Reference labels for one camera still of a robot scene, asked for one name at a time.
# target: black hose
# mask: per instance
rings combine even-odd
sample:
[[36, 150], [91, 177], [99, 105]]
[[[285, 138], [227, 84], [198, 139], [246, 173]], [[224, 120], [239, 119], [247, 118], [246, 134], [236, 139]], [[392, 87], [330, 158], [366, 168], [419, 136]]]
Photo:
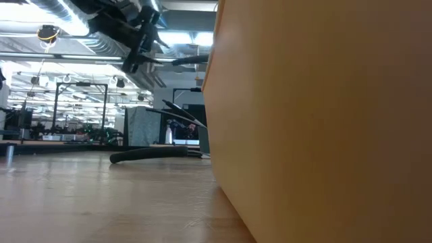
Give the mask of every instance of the black hose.
[[184, 64], [200, 64], [209, 61], [209, 55], [197, 55], [193, 57], [179, 58], [172, 61], [172, 65], [184, 65]]
[[132, 151], [116, 153], [109, 157], [111, 163], [134, 161], [139, 159], [155, 159], [188, 156], [187, 146], [164, 146], [160, 148], [140, 148]]

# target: desk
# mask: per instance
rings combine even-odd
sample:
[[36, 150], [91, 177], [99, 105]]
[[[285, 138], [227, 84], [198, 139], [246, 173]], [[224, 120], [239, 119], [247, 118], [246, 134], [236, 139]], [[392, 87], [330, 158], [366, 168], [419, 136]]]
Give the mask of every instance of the desk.
[[[173, 146], [170, 144], [151, 144], [151, 147], [164, 147], [164, 146]], [[187, 146], [189, 149], [199, 149], [200, 146], [199, 145], [184, 145], [184, 144], [179, 144], [176, 146]]]
[[[0, 143], [15, 143], [21, 145], [21, 140], [0, 140]], [[37, 141], [37, 140], [24, 140], [25, 145], [63, 145], [65, 141]]]
[[209, 160], [109, 153], [0, 161], [2, 243], [253, 243]]

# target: fluorescent light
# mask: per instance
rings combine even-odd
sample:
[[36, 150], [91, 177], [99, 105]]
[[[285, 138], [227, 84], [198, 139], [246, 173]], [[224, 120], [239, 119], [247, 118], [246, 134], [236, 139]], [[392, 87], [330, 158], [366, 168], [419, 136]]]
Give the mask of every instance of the fluorescent light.
[[6, 51], [0, 52], [0, 55], [5, 57], [35, 57], [35, 58], [54, 58], [52, 54], [40, 54], [40, 53], [10, 53]]
[[151, 5], [156, 11], [159, 11], [159, 6], [157, 5], [156, 0], [151, 0]]
[[199, 32], [196, 35], [194, 44], [210, 47], [213, 45], [213, 33], [212, 32]]
[[170, 57], [156, 57], [153, 59], [156, 61], [165, 62], [165, 63], [170, 63], [170, 62], [176, 60], [176, 58], [170, 58]]
[[109, 76], [124, 76], [124, 73], [112, 65], [108, 64], [82, 64], [82, 63], [62, 63], [65, 69], [69, 70], [70, 73], [76, 74], [87, 74], [87, 75], [104, 75], [106, 78], [104, 80], [110, 79]]
[[2, 3], [0, 20], [52, 24], [56, 17], [48, 14], [34, 4]]
[[164, 43], [167, 43], [168, 45], [192, 43], [192, 39], [187, 32], [159, 31], [159, 37]]
[[122, 60], [121, 57], [102, 57], [96, 55], [62, 55], [62, 57], [68, 59], [89, 59], [89, 60], [97, 60], [97, 61]]
[[75, 97], [81, 98], [81, 99], [87, 99], [87, 96], [85, 94], [80, 93], [80, 92], [75, 92], [72, 95]]
[[67, 33], [74, 35], [74, 36], [85, 36], [88, 34], [89, 29], [87, 25], [80, 20], [80, 18], [70, 9], [69, 5], [67, 5], [63, 0], [57, 0], [58, 3], [62, 7], [64, 7], [67, 11], [67, 13], [71, 16], [70, 21], [63, 21], [62, 19], [58, 19], [57, 22], [59, 22], [60, 27], [64, 29]]
[[100, 103], [103, 103], [103, 100], [96, 99], [96, 98], [94, 98], [94, 97], [87, 97], [87, 99], [90, 99], [90, 100], [93, 100], [93, 101], [98, 101], [98, 102], [100, 102]]
[[66, 90], [68, 90], [70, 92], [76, 92], [73, 88], [70, 88], [70, 87], [66, 87]]
[[124, 107], [138, 107], [138, 106], [143, 106], [143, 107], [148, 107], [148, 108], [152, 108], [151, 105], [149, 104], [120, 104], [121, 106]]
[[[104, 92], [88, 92], [87, 94], [89, 95], [104, 95]], [[119, 93], [115, 93], [115, 92], [109, 92], [107, 93], [107, 95], [122, 95], [120, 92]]]
[[33, 114], [33, 116], [51, 117], [49, 114]]
[[[88, 119], [88, 118], [90, 118], [90, 119], [101, 119], [102, 118], [102, 114], [100, 114], [100, 115], [86, 115], [86, 118]], [[108, 115], [105, 115], [105, 119], [115, 119], [115, 117], [113, 117], [112, 115], [111, 116], [108, 116]]]

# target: white wall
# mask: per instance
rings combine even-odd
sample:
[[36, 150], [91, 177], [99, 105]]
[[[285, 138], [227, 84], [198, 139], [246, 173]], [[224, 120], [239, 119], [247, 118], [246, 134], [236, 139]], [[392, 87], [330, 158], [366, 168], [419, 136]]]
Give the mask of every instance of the white wall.
[[[1, 73], [5, 76], [6, 81], [3, 81], [3, 88], [0, 90], [0, 107], [7, 109], [7, 97], [9, 96], [9, 87], [12, 81], [12, 70], [6, 64], [0, 65]], [[6, 113], [0, 111], [0, 130], [5, 127]]]
[[115, 115], [114, 129], [124, 133], [124, 114], [118, 113]]
[[[175, 96], [177, 97], [185, 91], [178, 99], [175, 100], [175, 104], [183, 107], [183, 104], [188, 105], [204, 105], [204, 97], [201, 92], [190, 92], [188, 90], [178, 90], [175, 92]], [[162, 109], [165, 106], [165, 103], [162, 101], [163, 99], [167, 101], [172, 101], [173, 98], [173, 89], [172, 88], [160, 88], [155, 89], [154, 91], [154, 101], [153, 107], [155, 109]]]

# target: gray partition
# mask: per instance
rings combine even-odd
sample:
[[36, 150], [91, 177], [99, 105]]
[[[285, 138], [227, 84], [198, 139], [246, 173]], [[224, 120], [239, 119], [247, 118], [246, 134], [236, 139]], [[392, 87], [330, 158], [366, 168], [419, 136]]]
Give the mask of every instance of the gray partition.
[[129, 146], [150, 146], [159, 141], [161, 114], [144, 107], [128, 108]]

